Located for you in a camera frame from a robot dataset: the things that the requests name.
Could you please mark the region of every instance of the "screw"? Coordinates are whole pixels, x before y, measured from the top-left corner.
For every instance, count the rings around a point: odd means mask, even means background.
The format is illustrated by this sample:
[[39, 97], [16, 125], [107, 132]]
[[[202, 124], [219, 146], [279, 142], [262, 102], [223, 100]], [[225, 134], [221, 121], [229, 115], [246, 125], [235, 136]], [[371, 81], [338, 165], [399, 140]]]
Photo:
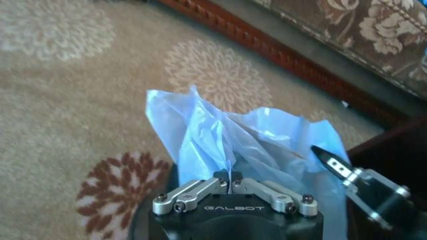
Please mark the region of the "screw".
[[175, 209], [175, 212], [178, 212], [178, 213], [185, 212], [186, 211], [186, 203], [179, 201], [178, 203], [175, 203], [174, 209]]
[[315, 201], [314, 195], [311, 195], [311, 194], [305, 194], [305, 195], [302, 196], [302, 203], [303, 203], [303, 204], [313, 204], [314, 201]]
[[169, 194], [167, 193], [159, 193], [158, 197], [155, 198], [158, 202], [165, 202], [167, 200]]
[[297, 206], [295, 206], [294, 202], [289, 202], [286, 204], [286, 213], [293, 214], [293, 213], [295, 213], [295, 211], [297, 211]]

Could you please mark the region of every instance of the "floral pattern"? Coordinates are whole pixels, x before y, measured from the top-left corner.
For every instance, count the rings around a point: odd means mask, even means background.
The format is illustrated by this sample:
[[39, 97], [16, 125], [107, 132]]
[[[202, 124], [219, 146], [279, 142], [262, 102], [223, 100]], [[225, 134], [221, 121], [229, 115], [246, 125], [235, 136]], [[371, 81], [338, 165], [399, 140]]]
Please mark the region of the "floral pattern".
[[[402, 3], [405, 8], [410, 8], [410, 0], [395, 0]], [[362, 36], [374, 42], [375, 50], [382, 54], [398, 54], [403, 50], [403, 43], [399, 36], [409, 34], [405, 37], [405, 45], [414, 42], [421, 42], [421, 29], [405, 19], [399, 12], [395, 12], [389, 6], [383, 5], [378, 0], [373, 0], [371, 8], [369, 9], [369, 17], [365, 17], [359, 24]]]
[[357, 9], [359, 0], [318, 0], [318, 5], [326, 13], [326, 19], [337, 25], [343, 17]]
[[90, 0], [0, 0], [0, 49], [40, 60], [94, 56], [115, 38], [111, 20]]
[[427, 75], [419, 66], [427, 47], [427, 8], [418, 0], [253, 1], [398, 88], [427, 100]]
[[227, 112], [273, 105], [259, 72], [231, 48], [198, 39], [179, 43], [167, 55], [166, 72], [177, 92], [197, 85], [203, 98]]
[[138, 204], [167, 177], [170, 164], [147, 153], [103, 160], [88, 173], [76, 211], [91, 240], [126, 240]]

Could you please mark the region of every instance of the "wooden trim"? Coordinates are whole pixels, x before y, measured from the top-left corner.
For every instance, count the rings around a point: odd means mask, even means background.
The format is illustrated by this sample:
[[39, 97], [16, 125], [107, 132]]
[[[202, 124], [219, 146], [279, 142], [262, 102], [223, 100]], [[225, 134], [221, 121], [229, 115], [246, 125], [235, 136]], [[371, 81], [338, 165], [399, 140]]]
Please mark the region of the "wooden trim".
[[403, 112], [342, 80], [211, 1], [158, 1], [226, 35], [339, 100], [345, 100], [353, 108], [370, 116], [386, 128], [397, 126], [410, 119]]

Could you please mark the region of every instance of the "rug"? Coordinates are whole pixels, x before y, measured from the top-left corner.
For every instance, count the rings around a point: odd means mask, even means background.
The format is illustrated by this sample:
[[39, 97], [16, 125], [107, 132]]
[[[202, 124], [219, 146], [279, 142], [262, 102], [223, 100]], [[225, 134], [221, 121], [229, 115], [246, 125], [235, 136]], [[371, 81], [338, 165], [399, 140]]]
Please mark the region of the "rug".
[[149, 89], [197, 85], [225, 111], [329, 119], [347, 148], [383, 132], [157, 1], [0, 0], [0, 76], [6, 240], [126, 239], [171, 166], [145, 115]]

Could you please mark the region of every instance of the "plastic bag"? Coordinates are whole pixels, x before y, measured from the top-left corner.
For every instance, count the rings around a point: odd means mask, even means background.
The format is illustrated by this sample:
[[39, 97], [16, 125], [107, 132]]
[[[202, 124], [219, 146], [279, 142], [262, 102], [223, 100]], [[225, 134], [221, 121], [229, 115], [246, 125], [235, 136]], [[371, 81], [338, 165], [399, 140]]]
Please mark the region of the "plastic bag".
[[349, 161], [329, 121], [261, 107], [247, 114], [221, 111], [190, 94], [147, 92], [146, 115], [178, 164], [179, 184], [210, 179], [231, 169], [258, 181], [271, 180], [299, 194], [314, 195], [325, 216], [323, 239], [347, 239], [346, 193], [310, 147], [317, 145]]

